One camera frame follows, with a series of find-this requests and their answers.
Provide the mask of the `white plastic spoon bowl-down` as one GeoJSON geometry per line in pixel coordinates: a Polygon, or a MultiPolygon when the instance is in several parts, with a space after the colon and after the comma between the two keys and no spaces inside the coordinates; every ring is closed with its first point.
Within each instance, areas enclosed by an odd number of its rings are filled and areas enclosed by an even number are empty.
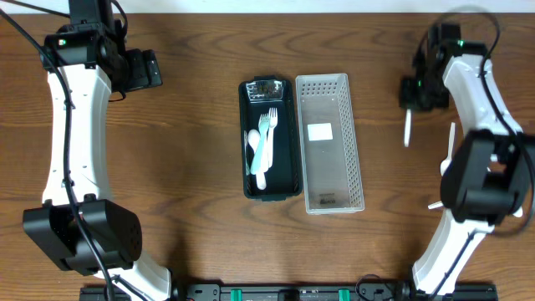
{"type": "Polygon", "coordinates": [[[407,109],[406,115],[405,115],[405,127],[404,127],[404,147],[408,147],[410,145],[411,122],[412,122],[412,111],[410,109],[407,109]]]}

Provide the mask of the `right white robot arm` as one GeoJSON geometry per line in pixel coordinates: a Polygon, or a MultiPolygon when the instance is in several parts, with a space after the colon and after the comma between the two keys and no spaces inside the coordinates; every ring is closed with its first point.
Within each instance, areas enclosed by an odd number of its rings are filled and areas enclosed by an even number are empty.
{"type": "Polygon", "coordinates": [[[503,102],[492,72],[493,47],[468,42],[455,23],[434,23],[420,41],[415,75],[400,83],[408,114],[455,104],[464,140],[441,164],[441,221],[397,300],[484,300],[483,288],[456,280],[485,237],[522,212],[534,193],[534,138],[503,102]]]}

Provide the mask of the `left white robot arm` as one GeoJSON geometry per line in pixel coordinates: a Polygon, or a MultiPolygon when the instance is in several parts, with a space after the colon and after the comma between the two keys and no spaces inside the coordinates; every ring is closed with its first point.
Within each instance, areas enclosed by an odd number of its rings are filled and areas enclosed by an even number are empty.
{"type": "Polygon", "coordinates": [[[23,229],[59,269],[102,278],[103,299],[169,300],[171,271],[145,252],[139,218],[114,202],[106,165],[108,105],[161,85],[155,53],[126,47],[116,1],[72,1],[69,19],[38,49],[52,152],[42,204],[24,212],[23,229]]]}

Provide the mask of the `pale green plastic fork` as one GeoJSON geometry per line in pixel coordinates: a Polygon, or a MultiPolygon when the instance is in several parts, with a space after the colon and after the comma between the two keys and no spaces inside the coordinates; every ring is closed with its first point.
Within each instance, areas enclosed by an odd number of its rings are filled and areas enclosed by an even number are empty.
{"type": "Polygon", "coordinates": [[[253,157],[251,165],[251,173],[253,175],[265,172],[268,168],[268,154],[267,154],[267,136],[270,123],[269,113],[260,116],[258,122],[258,132],[260,135],[257,151],[253,157]]]}

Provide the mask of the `white plastic utensil handle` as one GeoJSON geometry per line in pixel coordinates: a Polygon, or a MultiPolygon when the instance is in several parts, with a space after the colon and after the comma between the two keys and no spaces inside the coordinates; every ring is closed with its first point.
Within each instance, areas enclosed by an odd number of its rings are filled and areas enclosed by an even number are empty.
{"type": "Polygon", "coordinates": [[[452,122],[450,126],[449,137],[448,137],[448,147],[447,147],[446,158],[440,164],[441,176],[444,176],[447,168],[451,164],[453,150],[455,146],[455,137],[456,137],[456,123],[452,122]]]}

